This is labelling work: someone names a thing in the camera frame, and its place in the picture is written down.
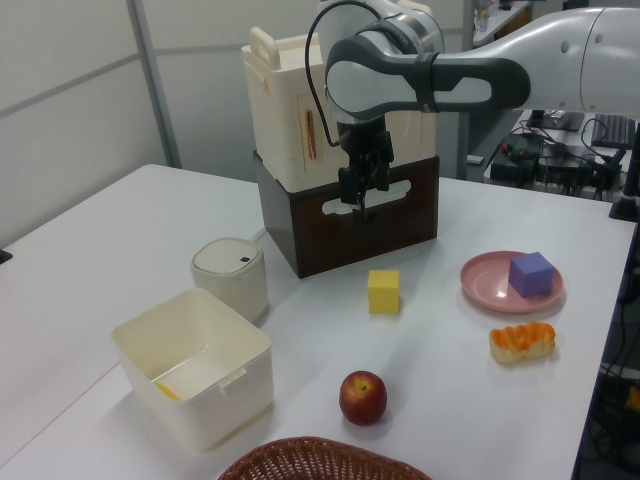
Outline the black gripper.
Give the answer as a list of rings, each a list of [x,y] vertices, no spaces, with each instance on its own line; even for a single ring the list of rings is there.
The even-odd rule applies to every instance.
[[[357,204],[358,216],[366,220],[366,193],[388,191],[390,164],[394,161],[391,134],[384,116],[364,123],[339,123],[338,143],[348,156],[348,166],[338,170],[340,199]]]

